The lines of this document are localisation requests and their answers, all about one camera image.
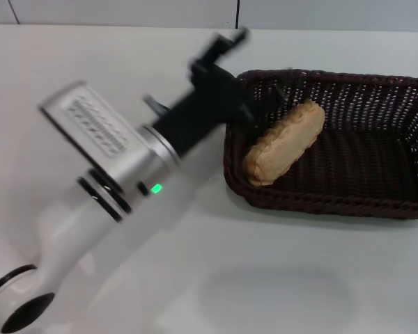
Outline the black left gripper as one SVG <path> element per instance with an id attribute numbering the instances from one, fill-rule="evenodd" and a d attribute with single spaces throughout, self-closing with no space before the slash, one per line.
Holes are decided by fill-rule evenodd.
<path id="1" fill-rule="evenodd" d="M 240 81 L 215 63 L 249 37 L 249 29 L 236 29 L 231 37 L 217 33 L 190 68 L 193 91 L 176 102 L 153 123 L 179 157 L 184 157 L 220 124 L 254 123 L 254 112 Z M 293 68 L 270 71 L 270 88 L 278 102 L 288 103 Z"/>

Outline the orange striped bread loaf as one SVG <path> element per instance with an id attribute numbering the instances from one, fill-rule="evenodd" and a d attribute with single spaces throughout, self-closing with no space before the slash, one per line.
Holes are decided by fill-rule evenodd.
<path id="1" fill-rule="evenodd" d="M 325 111 L 312 100 L 298 104 L 250 147 L 242 161 L 249 183 L 268 186 L 289 171 L 323 129 Z"/>

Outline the dark brown woven basket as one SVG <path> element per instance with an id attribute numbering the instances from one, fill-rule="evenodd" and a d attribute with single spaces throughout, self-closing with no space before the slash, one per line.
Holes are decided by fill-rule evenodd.
<path id="1" fill-rule="evenodd" d="M 270 71 L 239 76 L 256 111 L 253 130 L 228 125 L 224 177 L 261 209 L 376 218 L 418 218 L 418 78 L 295 70 L 291 100 L 278 102 Z M 254 186 L 242 160 L 256 139 L 294 106 L 313 100 L 323 130 L 290 170 Z"/>

